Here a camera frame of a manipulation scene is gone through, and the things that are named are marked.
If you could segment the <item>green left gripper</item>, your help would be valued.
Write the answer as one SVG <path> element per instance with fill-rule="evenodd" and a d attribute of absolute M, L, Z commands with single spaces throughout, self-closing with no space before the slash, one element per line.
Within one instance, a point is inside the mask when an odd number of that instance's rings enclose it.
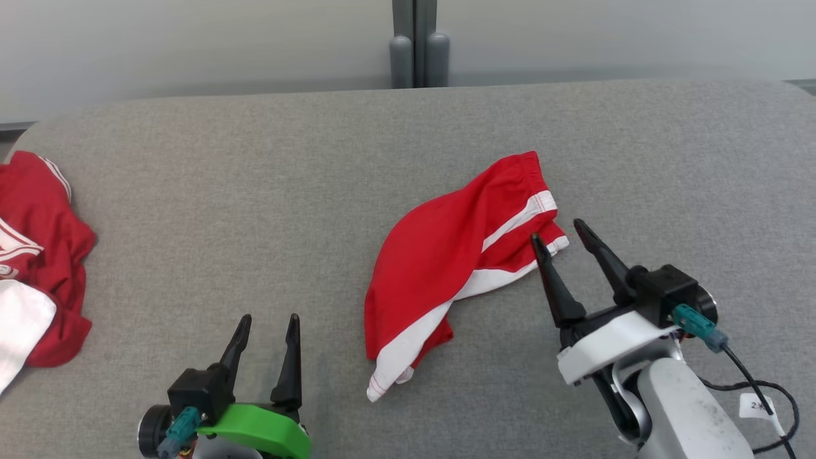
<path fill-rule="evenodd" d="M 252 316 L 241 317 L 219 364 L 226 384 L 234 384 L 242 352 L 247 348 Z M 196 458 L 309 458 L 312 441 L 300 423 L 302 357 L 300 317 L 289 317 L 286 353 L 271 404 L 232 404 L 213 425 L 198 429 Z"/>

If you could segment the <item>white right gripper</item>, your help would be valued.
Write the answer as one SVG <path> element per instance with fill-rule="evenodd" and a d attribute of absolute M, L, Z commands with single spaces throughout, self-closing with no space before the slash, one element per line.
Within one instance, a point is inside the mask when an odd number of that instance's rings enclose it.
<path fill-rule="evenodd" d="M 592 228 L 582 219 L 573 220 L 574 229 L 583 247 L 591 253 L 606 276 L 613 290 L 616 306 L 628 306 L 634 302 L 635 291 L 627 283 L 630 268 L 604 243 Z M 562 349 L 557 355 L 558 369 L 566 384 L 575 384 L 584 377 L 594 374 L 609 364 L 615 364 L 634 356 L 644 349 L 668 346 L 668 356 L 683 362 L 679 343 L 671 338 L 678 326 L 659 328 L 636 311 L 627 312 L 610 320 L 588 336 L 579 338 L 577 343 L 568 344 L 571 337 L 570 326 L 585 319 L 583 304 L 574 299 L 553 265 L 553 256 L 538 233 L 530 236 L 539 268 L 543 290 L 553 316 L 554 325 L 560 333 L 566 334 Z"/>

